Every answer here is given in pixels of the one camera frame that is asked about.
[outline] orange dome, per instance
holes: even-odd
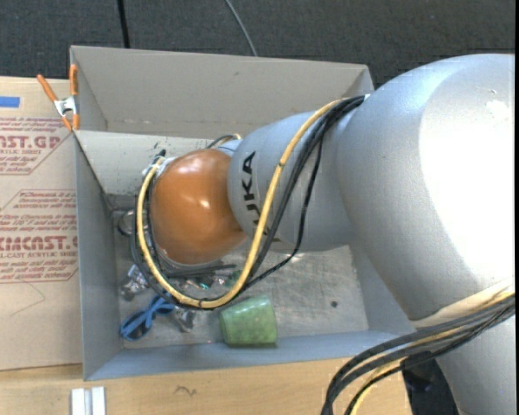
[[[167,165],[151,194],[150,215],[158,251],[183,265],[214,261],[246,235],[227,196],[231,157],[195,150]]]

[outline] gray carpet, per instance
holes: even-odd
[[[515,52],[516,0],[230,0],[265,57],[363,63],[375,86],[413,67]],[[223,0],[125,0],[133,48],[251,54]],[[0,0],[0,75],[67,76],[72,44],[123,47],[114,0]],[[437,367],[417,415],[452,415]]]

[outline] blue tool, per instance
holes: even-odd
[[[151,299],[147,309],[140,310],[121,323],[119,334],[129,342],[140,340],[151,329],[156,315],[167,316],[174,309],[173,303],[169,303],[156,295]]]

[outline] gray box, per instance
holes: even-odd
[[[134,206],[141,172],[157,150],[182,155],[373,87],[363,65],[320,61],[88,47],[72,47],[71,60],[79,69],[74,148],[85,380],[349,357],[391,337],[386,328],[408,331],[367,259],[342,247],[303,254],[243,294],[270,296],[276,346],[229,348],[219,310],[199,311],[188,334],[159,317],[143,340],[124,341],[119,325],[151,293],[131,302],[119,295],[131,259],[116,219]],[[243,250],[229,257],[238,263]],[[279,259],[270,254],[266,265]]]

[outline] brown cardboard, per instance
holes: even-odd
[[[36,79],[0,95],[0,370],[80,362],[73,139]]]

